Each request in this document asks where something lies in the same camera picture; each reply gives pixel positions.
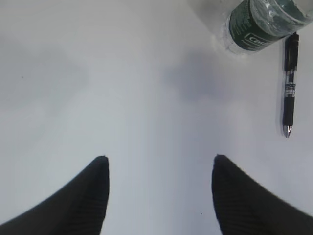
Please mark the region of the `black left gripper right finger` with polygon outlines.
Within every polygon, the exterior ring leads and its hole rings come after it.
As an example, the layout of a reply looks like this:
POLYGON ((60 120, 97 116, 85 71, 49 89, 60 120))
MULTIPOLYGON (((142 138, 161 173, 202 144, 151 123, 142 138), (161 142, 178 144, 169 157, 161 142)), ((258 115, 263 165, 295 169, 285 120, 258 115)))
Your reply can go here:
POLYGON ((311 235, 312 216, 258 184, 227 156, 212 170, 214 210, 223 235, 311 235))

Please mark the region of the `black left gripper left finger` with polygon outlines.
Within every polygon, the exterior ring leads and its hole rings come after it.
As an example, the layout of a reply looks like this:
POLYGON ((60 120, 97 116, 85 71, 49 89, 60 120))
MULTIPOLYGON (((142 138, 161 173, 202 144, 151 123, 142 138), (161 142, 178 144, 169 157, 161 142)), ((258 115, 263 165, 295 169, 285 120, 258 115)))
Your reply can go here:
POLYGON ((2 235, 98 235, 109 199, 109 160, 96 157, 40 204, 0 226, 2 235))

